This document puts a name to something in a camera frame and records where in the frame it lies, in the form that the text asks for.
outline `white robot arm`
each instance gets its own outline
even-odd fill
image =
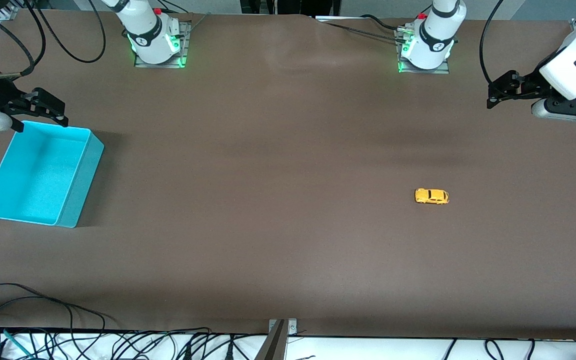
[[[576,121],[576,19],[573,31],[535,70],[520,76],[511,70],[488,86],[487,108],[505,100],[535,100],[532,114],[547,119]]]
[[[406,24],[414,30],[401,56],[419,69],[438,68],[450,56],[455,34],[465,18],[466,5],[462,0],[433,0],[428,16]]]
[[[144,62],[161,64],[180,51],[179,20],[161,11],[155,13],[148,0],[102,2],[119,16],[132,49]]]

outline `gray wall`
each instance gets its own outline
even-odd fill
[[[170,0],[190,12],[240,14],[240,0]],[[464,0],[468,19],[486,19],[498,0]],[[100,10],[107,10],[101,0],[93,0]],[[157,0],[151,4],[161,7]],[[432,0],[342,0],[341,15],[373,14],[379,18],[413,18]],[[88,0],[51,0],[57,9],[90,10]],[[569,20],[576,17],[576,0],[505,0],[495,19]]]

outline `power cord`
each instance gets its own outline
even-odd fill
[[[206,360],[206,358],[208,358],[212,353],[214,353],[215,351],[217,351],[217,349],[219,349],[222,346],[225,346],[227,344],[230,344],[230,342],[233,342],[235,340],[239,340],[239,339],[243,339],[243,338],[247,338],[247,337],[256,337],[256,336],[265,336],[268,335],[267,333],[247,333],[245,335],[240,335],[237,337],[234,337],[228,341],[222,342],[221,344],[218,344],[217,346],[215,346],[212,350],[208,351],[208,353],[204,354],[201,357],[201,360]]]
[[[34,20],[34,23],[37,25],[37,30],[39,30],[39,36],[41,36],[41,50],[39,51],[39,55],[37,58],[34,59],[34,66],[37,66],[40,61],[42,61],[44,54],[46,53],[46,33],[44,32],[44,27],[42,23],[39,21],[35,10],[33,9],[32,5],[28,2],[28,0],[23,0],[23,4],[25,5],[26,9],[30,12],[30,16]]]
[[[528,349],[528,355],[526,356],[526,360],[531,360],[531,358],[533,357],[533,352],[535,351],[535,339],[529,339],[529,340],[530,340],[530,349]],[[499,358],[496,358],[492,355],[492,353],[490,352],[490,349],[489,349],[489,344],[494,345],[496,352],[499,354]],[[497,344],[497,342],[495,340],[487,339],[486,341],[484,341],[484,349],[486,350],[486,354],[492,360],[505,360],[504,354],[501,352],[501,348],[499,348],[499,345]]]
[[[171,5],[171,6],[173,6],[173,7],[176,7],[177,9],[179,9],[179,10],[185,12],[185,13],[188,13],[188,10],[187,10],[187,9],[184,9],[183,7],[177,5],[177,4],[174,3],[174,2],[170,2],[169,0],[158,0],[158,2],[160,2],[160,3],[162,3],[162,2],[163,2],[163,3],[166,3],[166,4],[168,4],[168,5]]]
[[[499,10],[499,7],[503,4],[504,0],[499,0],[496,5],[494,5],[492,11],[490,12],[490,16],[488,16],[486,23],[484,24],[484,29],[481,32],[481,38],[479,39],[479,65],[481,66],[481,71],[484,75],[484,78],[486,79],[486,82],[488,83],[488,85],[490,87],[492,87],[492,89],[503,93],[503,91],[500,91],[500,89],[497,87],[496,84],[494,84],[493,80],[490,78],[488,70],[486,69],[486,64],[484,62],[484,39],[486,38],[486,34],[488,33],[489,27],[490,27],[490,23],[492,22],[492,18],[494,18],[495,14],[497,13],[497,11]],[[530,93],[527,94],[523,94],[523,95],[514,95],[514,94],[510,94],[510,93],[504,93],[505,96],[508,96],[508,98],[513,99],[513,100],[525,100],[525,99],[532,99],[533,95]]]
[[[331,23],[329,21],[324,21],[325,24],[330,25],[331,27],[336,27],[336,28],[341,28],[341,29],[345,29],[348,30],[349,32],[354,32],[357,34],[364,34],[364,35],[368,35],[370,37],[375,37],[375,38],[380,38],[380,39],[386,39],[387,41],[394,41],[395,43],[402,43],[403,40],[402,39],[397,39],[397,38],[393,38],[390,36],[384,36],[384,35],[380,35],[380,34],[375,34],[374,32],[368,32],[368,31],[364,31],[364,30],[359,30],[359,29],[355,29],[354,27],[347,27],[347,26],[343,26],[343,25],[338,25],[337,23]]]
[[[14,43],[16,43],[16,45],[23,51],[23,54],[25,54],[25,57],[28,59],[28,62],[29,62],[29,65],[27,68],[25,68],[19,72],[10,73],[10,74],[6,74],[6,75],[9,75],[12,78],[20,78],[22,76],[30,75],[30,73],[32,73],[32,71],[35,70],[35,60],[33,59],[33,56],[30,54],[30,51],[24,45],[24,43],[22,43],[21,40],[15,36],[15,34],[13,34],[10,30],[8,30],[8,28],[6,28],[1,23],[0,23],[0,30],[2,30],[2,32],[5,32],[7,34],[7,36],[9,36],[10,39],[12,39],[12,41],[14,41]]]
[[[386,23],[384,23],[383,21],[381,21],[379,18],[377,18],[377,16],[374,16],[372,14],[362,14],[361,16],[359,16],[359,18],[368,18],[368,19],[372,19],[375,22],[377,22],[377,24],[379,24],[382,28],[386,28],[388,30],[397,30],[397,26],[391,26],[388,25]]]
[[[80,63],[92,64],[101,59],[101,57],[103,57],[104,53],[106,52],[106,30],[104,28],[103,22],[101,21],[101,18],[99,17],[99,12],[97,11],[95,4],[92,2],[92,0],[87,1],[92,7],[92,11],[94,12],[94,16],[96,16],[96,20],[99,22],[99,28],[101,29],[101,36],[103,38],[103,44],[101,46],[101,51],[99,52],[99,55],[97,55],[94,59],[90,60],[80,59],[79,57],[75,56],[70,50],[68,50],[68,48],[64,46],[59,37],[57,37],[57,34],[55,34],[55,30],[53,30],[53,27],[50,25],[50,22],[48,22],[48,19],[46,19],[46,16],[44,16],[44,12],[41,9],[39,9],[39,7],[37,7],[37,12],[39,13],[39,16],[41,16],[41,20],[43,20],[43,23],[46,24],[46,27],[48,27],[48,31],[50,32],[52,37],[55,39],[55,41],[57,41],[57,44],[59,44],[59,47],[62,48],[62,50],[64,50],[69,57],[73,58],[74,60],[77,60]]]
[[[226,357],[223,360],[235,360],[233,357],[233,347],[235,345],[235,335],[230,335],[230,342],[228,343],[228,350],[226,351]]]
[[[5,303],[2,303],[2,305],[0,305],[0,310],[2,310],[3,308],[6,308],[7,306],[16,303],[17,301],[22,301],[22,300],[27,300],[27,299],[43,299],[46,301],[49,301],[50,303],[55,303],[57,305],[61,305],[63,306],[67,311],[68,314],[70,316],[70,326],[69,326],[69,330],[70,330],[70,337],[73,341],[73,344],[75,346],[75,348],[79,351],[79,355],[74,359],[74,360],[79,360],[80,358],[85,358],[87,360],[91,360],[91,358],[89,358],[88,356],[86,356],[86,351],[89,350],[92,346],[94,346],[94,344],[96,344],[96,342],[102,337],[103,335],[103,331],[106,329],[106,316],[103,315],[101,312],[95,311],[95,310],[91,310],[91,309],[87,309],[86,307],[80,306],[80,305],[76,305],[74,303],[68,303],[65,301],[61,301],[57,298],[51,297],[51,296],[46,296],[45,294],[42,294],[39,291],[36,291],[30,287],[27,287],[26,285],[22,285],[22,284],[18,284],[16,282],[0,282],[0,287],[16,287],[19,289],[22,289],[30,294],[32,294],[32,296],[21,296],[21,297],[17,297],[17,298],[13,298],[9,301],[6,301]],[[74,336],[74,314],[73,314],[73,308],[74,309],[78,309],[78,310],[82,310],[83,312],[92,314],[96,317],[99,317],[99,319],[101,319],[102,322],[102,326],[100,328],[100,332],[99,335],[94,338],[94,340],[84,349],[82,350],[76,342],[75,336]]]
[[[245,360],[250,360],[250,358],[244,353],[244,351],[242,351],[242,349],[240,349],[239,346],[237,346],[237,342],[235,342],[235,340],[232,340],[232,344],[233,346],[235,346],[235,349],[237,349],[237,351],[241,354],[241,356],[244,357]]]
[[[450,346],[448,346],[448,350],[446,350],[446,353],[443,356],[443,360],[448,360],[448,357],[450,357],[450,353],[451,353],[451,351],[453,351],[453,347],[455,346],[455,344],[457,344],[457,338],[456,337],[454,339],[452,339],[452,342],[450,342]]]

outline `metal bracket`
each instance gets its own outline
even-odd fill
[[[268,331],[271,331],[279,319],[270,319],[268,321]],[[297,333],[297,319],[286,319],[288,321],[288,335],[295,335]]]
[[[15,20],[19,8],[12,1],[0,9],[0,21]]]
[[[254,360],[284,360],[286,357],[288,331],[290,330],[289,322],[290,320],[288,319],[275,319]]]

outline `white floor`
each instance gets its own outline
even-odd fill
[[[70,338],[69,333],[62,333],[58,339],[65,341]],[[96,334],[76,333],[76,338],[94,337]],[[172,335],[162,341],[152,351],[147,353],[150,360],[167,360],[185,344],[191,337],[190,334]],[[144,338],[135,347],[142,349],[157,335]],[[14,337],[21,346],[31,353],[32,346],[30,337],[27,334],[20,334]],[[34,335],[35,344],[38,348],[44,346],[43,334]],[[119,335],[106,334],[101,337],[94,346],[87,352],[90,360],[111,360],[112,346],[119,340]],[[260,349],[265,337],[252,336],[236,341],[237,346],[246,353],[247,357],[254,359]],[[229,337],[222,335],[208,343],[206,351],[211,351],[215,347],[227,342]],[[77,344],[81,349],[85,349],[92,340],[81,340]],[[313,360],[441,360],[450,344],[450,339],[386,339],[386,338],[357,338],[357,337],[290,337],[286,348],[286,360],[301,360],[309,356],[315,356]],[[499,340],[497,344],[501,348],[505,360],[525,360],[530,348],[529,341],[522,340]],[[75,349],[72,342],[62,345],[63,350],[68,354],[68,358],[75,360],[80,353]],[[490,346],[491,352],[499,359],[496,350]],[[222,346],[217,351],[206,357],[206,360],[224,360],[227,346]],[[202,358],[203,349],[197,351],[194,360]],[[132,348],[123,353],[120,358],[128,360],[135,357],[137,352]],[[46,353],[40,354],[39,358],[46,359]],[[9,360],[17,360],[24,357],[22,350],[16,347],[11,341],[5,346],[3,357]],[[66,357],[56,351],[55,359],[64,360]],[[234,350],[234,359],[243,360],[244,357]],[[484,349],[484,340],[480,339],[460,339],[455,344],[450,354],[450,360],[492,360]],[[532,360],[576,360],[576,342],[573,341],[537,341],[535,344]]]

